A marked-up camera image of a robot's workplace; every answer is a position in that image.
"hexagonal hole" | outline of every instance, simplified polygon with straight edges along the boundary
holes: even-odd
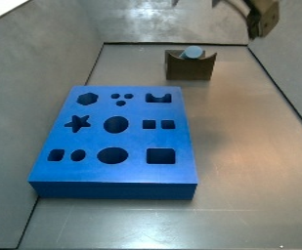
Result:
[[[93,93],[81,94],[77,97],[77,104],[80,105],[93,104],[96,102],[96,99],[97,99],[97,95]]]

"oval hole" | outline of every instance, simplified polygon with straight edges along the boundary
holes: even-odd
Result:
[[[77,149],[71,154],[72,161],[81,161],[85,158],[85,152],[81,149]]]
[[[96,155],[97,160],[105,164],[121,163],[127,157],[128,153],[120,147],[108,147],[103,149]]]

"gray floor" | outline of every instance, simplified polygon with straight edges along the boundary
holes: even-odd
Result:
[[[302,122],[246,47],[204,47],[209,82],[164,80],[175,48],[105,45],[89,84],[181,87],[193,200],[39,199],[21,248],[302,248]]]
[[[81,0],[104,42],[247,44],[246,21],[211,0]],[[243,13],[247,7],[231,0]]]

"table surface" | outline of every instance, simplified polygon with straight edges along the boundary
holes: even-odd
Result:
[[[203,46],[209,82],[165,81],[183,48],[104,45],[88,84],[181,87],[193,200],[39,199],[20,248],[302,248],[302,121],[243,46]]]

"arch-shaped hole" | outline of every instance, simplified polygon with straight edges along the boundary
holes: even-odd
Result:
[[[85,152],[81,149],[77,149],[71,154],[72,161],[81,161],[85,158]]]
[[[119,105],[119,106],[121,106],[121,105],[124,105],[124,104],[125,104],[124,101],[117,101],[117,102],[116,102],[116,105]]]
[[[125,161],[127,157],[128,153],[120,147],[107,147],[96,155],[97,160],[105,164],[121,163]]]
[[[63,149],[52,149],[49,151],[47,161],[60,161],[63,159],[64,150]]]
[[[103,123],[103,129],[112,134],[121,133],[128,128],[128,120],[123,116],[113,116]]]
[[[169,104],[171,103],[171,95],[165,94],[161,98],[156,98],[152,94],[145,94],[145,103],[159,103],[159,104]]]

